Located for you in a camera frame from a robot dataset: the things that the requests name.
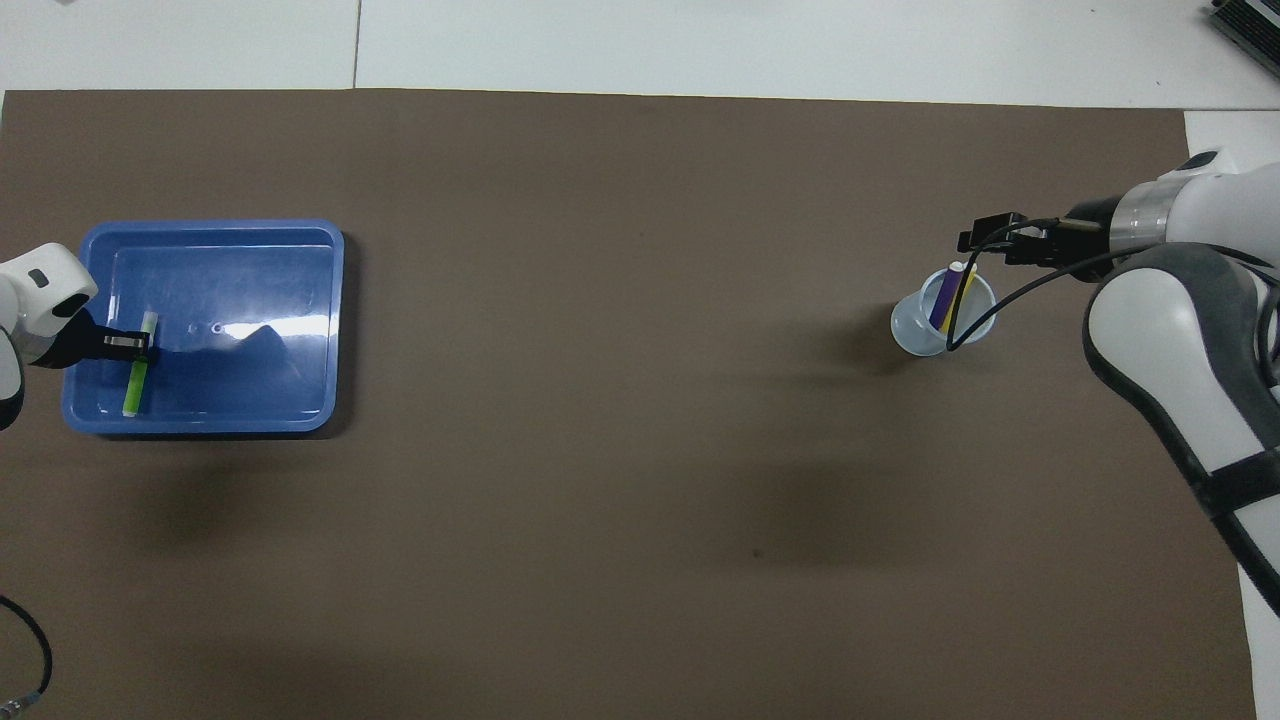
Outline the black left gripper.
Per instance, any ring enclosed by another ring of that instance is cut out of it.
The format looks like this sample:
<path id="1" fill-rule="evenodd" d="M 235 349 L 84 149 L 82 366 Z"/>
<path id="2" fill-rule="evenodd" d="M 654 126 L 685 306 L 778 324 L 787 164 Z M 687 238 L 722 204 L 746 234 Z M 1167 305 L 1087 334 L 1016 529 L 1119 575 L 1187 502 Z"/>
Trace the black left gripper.
<path id="1" fill-rule="evenodd" d="M 82 307 L 55 334 L 45 351 L 47 369 L 65 369 L 86 359 L 114 363 L 148 363 L 148 332 L 102 333 L 87 307 Z"/>

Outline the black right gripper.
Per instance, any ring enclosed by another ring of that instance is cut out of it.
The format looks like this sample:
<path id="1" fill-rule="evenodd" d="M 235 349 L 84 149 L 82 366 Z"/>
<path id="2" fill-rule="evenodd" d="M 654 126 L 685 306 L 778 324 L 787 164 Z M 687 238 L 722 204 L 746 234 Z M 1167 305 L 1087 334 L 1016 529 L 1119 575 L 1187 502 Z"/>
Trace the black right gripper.
<path id="1" fill-rule="evenodd" d="M 1004 249 L 1011 266 L 1061 266 L 1079 263 L 1111 250 L 1110 231 L 1119 196 L 1087 200 L 1076 204 L 1057 222 L 1041 232 L 1039 238 L 1012 238 Z M 957 252 L 973 252 L 987 243 L 1004 242 L 1028 217 L 1016 211 L 982 217 L 969 231 L 957 236 Z"/>

